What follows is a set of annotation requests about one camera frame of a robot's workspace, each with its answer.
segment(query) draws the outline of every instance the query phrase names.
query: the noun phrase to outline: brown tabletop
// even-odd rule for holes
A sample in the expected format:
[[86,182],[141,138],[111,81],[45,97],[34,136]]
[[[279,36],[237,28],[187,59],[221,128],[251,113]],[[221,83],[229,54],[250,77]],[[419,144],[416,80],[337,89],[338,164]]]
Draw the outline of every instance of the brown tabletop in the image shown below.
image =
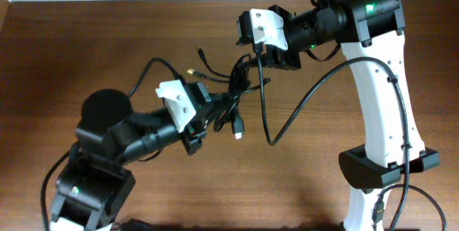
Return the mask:
[[[42,229],[43,177],[76,141],[75,126],[89,94],[103,88],[128,92],[151,57],[168,60],[180,72],[188,67],[206,72],[196,46],[215,69],[229,72],[240,55],[251,52],[251,46],[235,46],[236,18],[272,4],[296,12],[311,9],[306,0],[13,3],[0,37],[0,229]],[[404,0],[404,10],[413,112],[425,145],[441,158],[439,167],[413,174],[411,183],[436,198],[454,230],[459,225],[459,0]],[[332,48],[326,44],[314,51],[323,57]],[[302,70],[265,70],[272,79],[265,90],[272,135],[309,87],[344,61],[341,53],[329,62],[301,57]],[[256,83],[256,70],[250,75]],[[152,67],[133,96],[134,108],[162,106],[154,88],[171,79],[161,65]],[[221,84],[208,87],[226,90]],[[266,144],[258,93],[242,99],[240,113],[242,140],[225,126],[220,133],[209,130],[193,156],[177,143],[154,161],[128,165],[137,184],[118,220],[203,227],[338,225],[349,200],[338,154],[365,141],[351,71],[327,82],[275,147]],[[384,226],[399,196],[400,191],[392,193]],[[439,230],[440,218],[424,197],[410,192],[399,226]]]

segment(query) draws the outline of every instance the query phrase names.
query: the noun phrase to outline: wooden table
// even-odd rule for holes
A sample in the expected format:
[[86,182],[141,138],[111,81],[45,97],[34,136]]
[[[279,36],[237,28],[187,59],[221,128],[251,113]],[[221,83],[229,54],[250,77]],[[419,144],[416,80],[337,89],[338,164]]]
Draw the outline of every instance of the wooden table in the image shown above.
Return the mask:
[[[295,1],[93,1],[13,3],[0,39],[0,227],[40,230],[39,190],[53,163],[76,141],[83,100],[103,88],[128,92],[151,57],[179,71],[205,71],[196,46],[215,69],[229,72],[251,47],[236,47],[236,18],[252,7]],[[441,165],[412,175],[412,184],[443,207],[450,230],[459,225],[459,0],[405,0],[405,58],[412,107],[421,136],[440,152]],[[326,55],[333,44],[318,47]],[[344,61],[302,55],[303,69],[266,70],[268,120],[277,133],[315,81]],[[257,73],[251,73],[256,83]],[[133,97],[136,110],[161,106],[154,88],[170,80],[158,65]],[[209,83],[209,90],[226,87]],[[203,227],[320,227],[346,216],[349,185],[338,154],[365,141],[354,79],[340,72],[314,95],[283,140],[266,144],[257,93],[240,105],[245,137],[225,126],[209,131],[188,157],[181,144],[154,161],[128,166],[137,184],[118,215],[154,224]],[[55,193],[53,176],[47,193]],[[399,201],[393,192],[384,226]],[[400,227],[439,230],[440,218],[422,196],[410,192]]]

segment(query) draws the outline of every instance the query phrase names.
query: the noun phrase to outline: robotic arm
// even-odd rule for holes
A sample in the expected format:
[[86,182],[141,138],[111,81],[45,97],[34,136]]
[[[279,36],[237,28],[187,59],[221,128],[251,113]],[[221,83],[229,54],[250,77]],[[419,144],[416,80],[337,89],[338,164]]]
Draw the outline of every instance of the robotic arm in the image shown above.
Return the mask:
[[[380,220],[389,194],[386,189],[404,174],[404,196],[398,210],[401,212],[408,175],[439,164],[438,153],[425,148],[412,114],[404,74],[402,3],[401,0],[311,0],[311,3],[315,9],[299,15],[277,5],[268,10],[244,11],[237,20],[237,44],[252,44],[257,57],[245,65],[260,67],[257,88],[261,92],[267,82],[262,78],[261,66],[299,70],[300,52],[318,60],[311,49],[335,41],[336,49],[328,60],[342,48],[356,81],[366,143],[339,155],[341,170],[351,185],[349,211],[341,229],[382,231]],[[391,83],[398,84],[399,92]],[[182,141],[192,155],[201,148],[206,127],[222,112],[232,114],[233,131],[239,133],[234,129],[234,119],[240,119],[237,104],[250,83],[240,85],[244,88],[239,92],[215,95],[209,94],[199,82],[186,84],[183,79],[163,82],[156,93],[164,98],[165,107],[147,114],[133,112],[129,97],[119,91],[101,90],[92,94],[82,107],[78,142],[57,181],[51,208],[52,230],[109,228],[135,184],[132,173],[123,166],[147,154],[159,153],[177,141]]]

